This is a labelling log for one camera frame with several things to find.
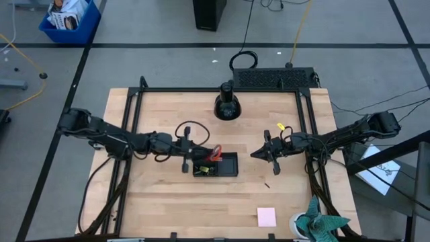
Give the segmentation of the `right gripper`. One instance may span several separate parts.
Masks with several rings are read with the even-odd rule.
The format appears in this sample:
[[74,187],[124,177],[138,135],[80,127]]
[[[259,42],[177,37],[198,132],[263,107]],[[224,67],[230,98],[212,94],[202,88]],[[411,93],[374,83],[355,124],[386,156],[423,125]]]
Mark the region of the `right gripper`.
[[291,134],[290,141],[285,141],[280,137],[272,138],[268,130],[264,130],[263,137],[264,145],[252,152],[251,157],[272,163],[274,175],[279,175],[281,171],[277,158],[303,153],[310,146],[310,141],[303,132]]

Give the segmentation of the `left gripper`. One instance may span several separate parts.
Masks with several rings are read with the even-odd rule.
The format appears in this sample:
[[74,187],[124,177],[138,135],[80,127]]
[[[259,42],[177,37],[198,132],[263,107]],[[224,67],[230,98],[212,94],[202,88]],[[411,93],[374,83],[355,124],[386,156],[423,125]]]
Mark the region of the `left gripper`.
[[195,163],[199,160],[212,161],[212,157],[208,156],[202,158],[202,154],[211,155],[213,153],[213,149],[201,149],[195,146],[194,142],[189,138],[191,134],[191,127],[186,126],[183,135],[179,136],[177,134],[177,128],[175,130],[175,136],[177,140],[174,142],[174,150],[172,152],[173,156],[183,157],[181,172],[187,173],[189,171],[188,161]]

